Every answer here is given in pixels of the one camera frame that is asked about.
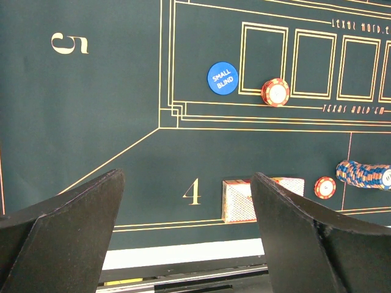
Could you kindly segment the red poker chip stack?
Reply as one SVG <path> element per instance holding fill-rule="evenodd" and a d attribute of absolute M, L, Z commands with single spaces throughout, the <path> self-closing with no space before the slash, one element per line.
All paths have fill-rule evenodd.
<path fill-rule="evenodd" d="M 314 185 L 315 195 L 323 200 L 330 199 L 335 193 L 336 183 L 328 176 L 319 178 Z"/>

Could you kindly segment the blue small blind button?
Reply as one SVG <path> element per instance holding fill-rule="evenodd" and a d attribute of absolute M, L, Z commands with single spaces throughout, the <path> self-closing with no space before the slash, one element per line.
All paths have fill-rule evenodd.
<path fill-rule="evenodd" d="M 209 88 L 218 95 L 229 95 L 235 91 L 239 83 L 236 68 L 228 62 L 213 64 L 207 74 Z"/>

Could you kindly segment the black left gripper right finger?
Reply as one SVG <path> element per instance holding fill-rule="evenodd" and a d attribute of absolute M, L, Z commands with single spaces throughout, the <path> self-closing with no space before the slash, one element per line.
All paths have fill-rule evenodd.
<path fill-rule="evenodd" d="M 390 292 L 390 228 L 333 211 L 262 173 L 250 188 L 274 292 Z"/>

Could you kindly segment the blue poker chip stack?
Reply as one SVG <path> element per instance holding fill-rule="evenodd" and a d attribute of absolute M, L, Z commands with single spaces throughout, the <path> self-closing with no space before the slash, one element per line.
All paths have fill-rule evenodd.
<path fill-rule="evenodd" d="M 337 179 L 354 187 L 390 190 L 389 164 L 361 164 L 341 161 L 335 168 Z"/>

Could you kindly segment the red chips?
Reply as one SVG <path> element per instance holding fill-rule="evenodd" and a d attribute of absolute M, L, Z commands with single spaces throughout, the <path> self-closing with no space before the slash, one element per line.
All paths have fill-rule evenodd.
<path fill-rule="evenodd" d="M 285 80 L 274 78 L 264 83 L 261 88 L 261 97 L 266 105 L 282 107 L 289 100 L 290 89 Z"/>

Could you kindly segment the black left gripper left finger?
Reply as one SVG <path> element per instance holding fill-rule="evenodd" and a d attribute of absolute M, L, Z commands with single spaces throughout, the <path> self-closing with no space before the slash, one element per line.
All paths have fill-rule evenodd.
<path fill-rule="evenodd" d="M 125 187 L 113 169 L 1 217 L 1 292 L 95 292 Z"/>

